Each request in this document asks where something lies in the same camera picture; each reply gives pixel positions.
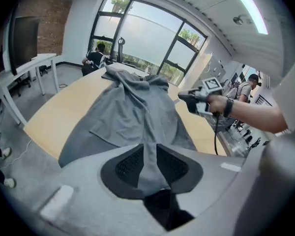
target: window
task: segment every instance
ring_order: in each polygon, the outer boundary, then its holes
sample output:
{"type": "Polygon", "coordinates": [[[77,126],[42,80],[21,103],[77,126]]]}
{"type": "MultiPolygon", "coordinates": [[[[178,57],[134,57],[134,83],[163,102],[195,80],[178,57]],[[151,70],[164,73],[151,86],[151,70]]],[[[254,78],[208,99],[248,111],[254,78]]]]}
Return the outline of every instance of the window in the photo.
{"type": "Polygon", "coordinates": [[[173,13],[137,0],[104,0],[88,46],[99,42],[115,59],[118,39],[125,40],[123,63],[161,74],[179,85],[206,37],[173,13]]]}

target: black mesh pad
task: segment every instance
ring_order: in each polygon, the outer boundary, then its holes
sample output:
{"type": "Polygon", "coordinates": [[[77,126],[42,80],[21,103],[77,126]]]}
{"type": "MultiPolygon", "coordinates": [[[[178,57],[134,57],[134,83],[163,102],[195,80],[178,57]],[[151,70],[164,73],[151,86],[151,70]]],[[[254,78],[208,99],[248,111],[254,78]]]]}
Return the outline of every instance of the black mesh pad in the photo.
{"type": "Polygon", "coordinates": [[[143,144],[139,144],[130,151],[107,161],[100,172],[102,181],[120,198],[143,199],[143,192],[137,189],[143,165],[143,144]]]}
{"type": "Polygon", "coordinates": [[[191,191],[202,178],[203,169],[196,161],[161,144],[156,146],[156,153],[157,166],[173,193],[191,191]]]}

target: shoe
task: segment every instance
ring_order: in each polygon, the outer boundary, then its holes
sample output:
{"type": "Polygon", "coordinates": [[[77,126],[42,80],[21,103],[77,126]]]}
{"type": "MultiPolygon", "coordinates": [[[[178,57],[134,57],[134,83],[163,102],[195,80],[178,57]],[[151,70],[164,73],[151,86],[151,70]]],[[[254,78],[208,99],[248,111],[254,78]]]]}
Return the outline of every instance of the shoe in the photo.
{"type": "Polygon", "coordinates": [[[9,188],[15,188],[16,181],[13,178],[5,178],[3,184],[9,188]]]}
{"type": "Polygon", "coordinates": [[[10,154],[11,154],[12,150],[10,147],[7,147],[5,148],[3,151],[2,151],[2,156],[4,159],[6,159],[10,154]]]}

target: television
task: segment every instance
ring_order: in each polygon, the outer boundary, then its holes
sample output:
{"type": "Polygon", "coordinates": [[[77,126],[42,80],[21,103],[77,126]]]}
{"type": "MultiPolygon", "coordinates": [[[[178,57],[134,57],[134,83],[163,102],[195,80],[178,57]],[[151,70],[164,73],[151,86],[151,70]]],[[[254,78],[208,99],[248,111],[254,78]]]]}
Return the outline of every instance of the television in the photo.
{"type": "Polygon", "coordinates": [[[15,17],[11,12],[3,35],[3,64],[6,71],[17,74],[17,68],[37,56],[37,17],[15,17]]]}

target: black cable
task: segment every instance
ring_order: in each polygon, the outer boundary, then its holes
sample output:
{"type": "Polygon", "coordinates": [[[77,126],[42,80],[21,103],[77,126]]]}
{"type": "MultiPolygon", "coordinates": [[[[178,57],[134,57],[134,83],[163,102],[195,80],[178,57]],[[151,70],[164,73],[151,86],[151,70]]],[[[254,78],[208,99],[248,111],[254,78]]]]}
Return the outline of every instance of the black cable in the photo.
{"type": "Polygon", "coordinates": [[[68,86],[67,84],[60,84],[59,88],[62,89],[62,88],[66,88],[67,86],[68,86]]]}
{"type": "Polygon", "coordinates": [[[217,126],[218,126],[218,119],[220,118],[220,114],[217,113],[216,115],[216,125],[215,125],[215,134],[214,134],[214,149],[215,149],[215,154],[218,155],[217,153],[217,148],[216,148],[216,132],[217,132],[217,126]]]}

